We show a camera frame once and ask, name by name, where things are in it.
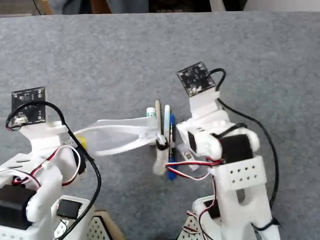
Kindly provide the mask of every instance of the hole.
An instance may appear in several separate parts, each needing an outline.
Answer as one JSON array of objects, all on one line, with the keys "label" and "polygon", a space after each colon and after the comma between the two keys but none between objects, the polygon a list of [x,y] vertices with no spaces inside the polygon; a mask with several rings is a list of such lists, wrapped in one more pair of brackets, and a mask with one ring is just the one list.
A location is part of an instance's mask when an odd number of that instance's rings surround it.
[{"label": "hole", "polygon": [[246,198],[245,190],[244,189],[236,190],[236,198],[238,200],[238,203],[241,204]]},{"label": "hole", "polygon": [[16,163],[26,163],[26,162],[30,162],[30,159],[26,159],[26,160],[17,160],[15,161]]},{"label": "hole", "polygon": [[8,169],[18,169],[18,168],[22,168],[22,165],[15,165],[15,166],[8,166]]}]

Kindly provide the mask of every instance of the perforated plastic plate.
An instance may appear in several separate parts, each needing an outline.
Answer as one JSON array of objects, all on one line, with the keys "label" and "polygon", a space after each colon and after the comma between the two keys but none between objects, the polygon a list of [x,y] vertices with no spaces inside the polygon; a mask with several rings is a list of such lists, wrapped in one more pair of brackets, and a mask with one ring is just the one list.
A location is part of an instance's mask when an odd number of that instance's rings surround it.
[{"label": "perforated plastic plate", "polygon": [[[200,229],[198,222],[195,220],[195,218],[193,216],[189,216],[186,219],[184,226],[195,229],[195,230]],[[204,240],[204,238],[201,233],[189,234],[189,233],[181,230],[177,240]]]},{"label": "perforated plastic plate", "polygon": [[87,240],[112,240],[98,216],[93,217],[86,235]]}]

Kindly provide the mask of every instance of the black cable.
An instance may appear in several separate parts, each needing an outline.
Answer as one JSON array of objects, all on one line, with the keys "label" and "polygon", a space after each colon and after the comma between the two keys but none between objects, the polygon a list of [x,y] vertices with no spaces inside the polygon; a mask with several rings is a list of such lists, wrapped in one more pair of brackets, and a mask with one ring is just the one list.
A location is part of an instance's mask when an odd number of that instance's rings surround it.
[{"label": "black cable", "polygon": [[[216,68],[216,69],[213,69],[211,71],[209,71],[206,75],[207,76],[210,76],[211,74],[214,74],[214,73],[223,73],[220,81],[218,82],[218,84],[216,85],[215,87],[215,90],[216,91],[219,91],[220,87],[221,87],[221,84],[224,82],[225,78],[226,78],[226,71],[223,69],[223,68]],[[274,205],[274,202],[275,202],[275,199],[276,199],[276,196],[277,196],[277,192],[278,192],[278,188],[279,188],[279,161],[278,161],[278,155],[277,155],[277,151],[276,151],[276,148],[275,148],[275,145],[271,139],[271,136],[269,135],[268,131],[265,129],[265,127],[263,126],[263,124],[258,121],[257,119],[251,117],[251,116],[248,116],[240,111],[237,111],[235,109],[233,109],[232,107],[228,106],[227,104],[225,104],[220,98],[217,99],[217,101],[226,109],[228,109],[229,111],[245,118],[245,119],[248,119],[254,123],[256,123],[260,128],[261,130],[263,131],[264,135],[266,136],[266,139],[271,147],[271,150],[272,150],[272,154],[273,154],[273,160],[274,160],[274,169],[275,169],[275,174],[274,174],[274,186],[273,186],[273,191],[272,191],[272,195],[271,195],[271,198],[269,200],[269,205],[270,205],[270,208],[273,207]]]},{"label": "black cable", "polygon": [[65,116],[63,115],[62,111],[53,103],[51,102],[47,102],[47,101],[41,101],[41,100],[35,100],[35,101],[28,101],[22,105],[20,105],[17,109],[15,109],[13,112],[11,112],[9,114],[9,116],[7,117],[6,121],[5,121],[5,127],[8,128],[9,127],[9,123],[11,121],[11,119],[23,108],[28,107],[28,106],[38,106],[38,105],[45,105],[48,106],[50,108],[52,108],[53,110],[56,111],[56,113],[59,115],[60,120],[62,125],[65,125],[66,128],[68,129],[68,134],[70,135],[70,137],[74,140],[74,142],[77,144],[77,146],[82,150],[83,154],[86,156],[87,160],[89,161],[89,163],[91,164],[95,175],[96,175],[96,179],[97,179],[97,185],[96,185],[96,189],[95,192],[92,196],[92,199],[90,200],[88,206],[85,208],[85,210],[83,211],[83,213],[72,223],[72,225],[68,228],[67,231],[65,231],[60,237],[59,240],[63,240],[77,225],[78,223],[85,217],[85,215],[90,211],[91,207],[94,205],[100,189],[101,189],[101,174],[99,172],[99,169],[95,163],[95,160],[89,155],[89,153],[87,152],[87,150],[84,148],[84,146],[82,146],[82,144],[79,142],[79,140],[77,139],[77,137],[73,134],[73,132],[70,130],[69,126],[66,123],[65,120]]},{"label": "black cable", "polygon": [[37,3],[36,3],[36,0],[32,0],[32,2],[33,2],[33,4],[34,4],[36,10],[38,11],[39,15],[42,15],[42,13],[40,12],[40,10],[39,10],[39,8],[38,8],[38,5],[37,5]]},{"label": "black cable", "polygon": [[214,136],[216,139],[220,139],[222,137],[224,137],[225,135],[231,133],[232,131],[236,130],[236,129],[240,129],[240,128],[248,128],[248,126],[243,123],[243,122],[240,122],[240,123],[237,123],[231,127],[229,127],[227,130],[223,131],[222,133],[219,133],[219,134],[215,134],[215,133],[211,133],[212,136]]}]

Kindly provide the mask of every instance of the pen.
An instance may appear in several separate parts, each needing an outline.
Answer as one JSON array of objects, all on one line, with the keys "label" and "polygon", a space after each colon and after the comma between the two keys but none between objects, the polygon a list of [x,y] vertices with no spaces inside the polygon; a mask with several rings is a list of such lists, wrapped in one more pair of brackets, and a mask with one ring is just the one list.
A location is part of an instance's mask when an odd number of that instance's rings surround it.
[{"label": "pen", "polygon": [[[170,115],[170,128],[169,128],[169,163],[176,162],[176,123],[175,115]],[[177,175],[173,172],[168,172],[168,177],[170,180],[174,180]]]},{"label": "pen", "polygon": [[162,132],[161,132],[161,105],[160,105],[159,100],[155,101],[155,116],[156,116],[156,120],[158,122],[158,130],[160,131],[160,134],[162,134]]}]

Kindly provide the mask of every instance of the wooden base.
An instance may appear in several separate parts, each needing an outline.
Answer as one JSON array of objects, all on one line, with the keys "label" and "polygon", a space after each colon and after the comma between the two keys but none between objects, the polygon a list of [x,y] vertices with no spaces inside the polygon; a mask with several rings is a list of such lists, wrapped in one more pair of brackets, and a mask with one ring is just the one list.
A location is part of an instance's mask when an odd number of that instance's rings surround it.
[{"label": "wooden base", "polygon": [[118,226],[112,221],[109,213],[103,210],[96,210],[94,216],[102,217],[105,226],[108,228],[108,231],[112,237],[112,240],[125,240],[124,234],[120,231]]}]

